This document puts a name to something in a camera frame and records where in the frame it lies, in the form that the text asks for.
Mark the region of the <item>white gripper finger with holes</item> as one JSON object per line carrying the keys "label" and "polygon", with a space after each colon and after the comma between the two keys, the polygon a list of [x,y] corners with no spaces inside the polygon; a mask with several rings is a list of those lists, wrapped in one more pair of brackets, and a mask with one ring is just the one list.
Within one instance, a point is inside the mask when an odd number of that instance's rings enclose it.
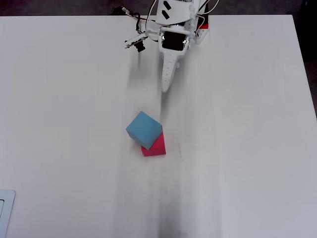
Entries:
{"label": "white gripper finger with holes", "polygon": [[173,81],[176,66],[180,58],[183,57],[182,52],[179,51],[164,51],[163,67],[162,67],[162,92],[167,92]]}

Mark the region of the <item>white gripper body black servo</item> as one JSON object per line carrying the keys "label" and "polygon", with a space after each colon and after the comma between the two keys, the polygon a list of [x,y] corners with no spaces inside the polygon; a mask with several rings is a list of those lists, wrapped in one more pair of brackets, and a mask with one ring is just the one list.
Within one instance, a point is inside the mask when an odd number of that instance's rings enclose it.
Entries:
{"label": "white gripper body black servo", "polygon": [[158,35],[158,50],[162,54],[185,54],[193,32],[181,25],[162,26]]}

